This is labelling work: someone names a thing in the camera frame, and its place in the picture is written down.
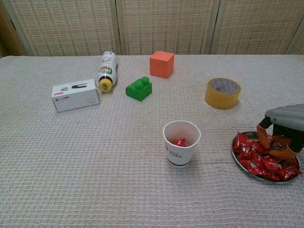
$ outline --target cup rim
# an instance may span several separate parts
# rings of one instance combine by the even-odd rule
[[[166,128],[169,124],[171,124],[171,123],[173,123],[173,122],[187,122],[187,123],[192,124],[192,125],[198,130],[198,132],[199,132],[199,138],[197,139],[197,141],[196,141],[195,143],[193,143],[191,146],[185,146],[185,147],[183,147],[183,148],[187,149],[187,148],[191,148],[191,147],[196,146],[196,144],[199,142],[200,137],[201,137],[200,130],[199,130],[199,128],[198,128],[194,123],[192,123],[192,122],[190,122],[190,121],[187,121],[187,120],[174,120],[174,121],[171,121],[171,122],[167,123],[167,124],[163,127],[163,129],[162,129],[162,135],[163,135],[165,141],[166,141],[169,145],[171,145],[171,146],[173,146],[173,147],[180,148],[180,146],[174,145],[173,143],[171,143],[170,141],[168,141],[167,138],[166,138],[166,136],[165,136],[165,128]]]

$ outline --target white box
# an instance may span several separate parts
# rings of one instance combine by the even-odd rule
[[[99,104],[95,80],[55,85],[52,100],[58,112]]]

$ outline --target white bottle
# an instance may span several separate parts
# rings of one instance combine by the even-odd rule
[[[116,82],[116,55],[112,51],[104,52],[97,75],[99,88],[109,92]]]

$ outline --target metal plate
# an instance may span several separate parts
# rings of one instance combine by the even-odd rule
[[[258,139],[258,136],[257,136],[257,132],[242,132],[242,134],[244,134],[245,136],[248,137],[248,141],[253,141],[253,140],[256,140],[256,141],[259,141]],[[234,160],[236,161],[236,163],[243,169],[245,170],[247,173],[248,173],[248,170],[238,161],[238,157],[239,157],[239,153],[237,152],[233,152],[233,144],[234,144],[234,141],[236,139],[237,136],[235,136],[232,140],[232,144],[231,144],[231,153],[232,153],[232,157],[234,158]],[[295,157],[295,160],[296,162],[299,164],[299,169],[301,168],[300,167],[300,161],[297,157]],[[258,176],[258,175],[252,175],[252,176],[256,176],[257,178],[263,180],[263,181],[268,181],[268,182],[273,182],[273,183],[277,183],[277,184],[283,184],[283,183],[287,183],[287,182],[291,182],[293,181],[297,176],[295,175],[293,178],[289,179],[289,180],[285,180],[285,181],[275,181],[275,180],[269,180],[265,177],[262,177],[262,176]]]

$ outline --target yellow bottle cap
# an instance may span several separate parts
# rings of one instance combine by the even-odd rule
[[[99,88],[103,92],[109,92],[112,89],[112,82],[109,79],[101,79],[99,82]]]

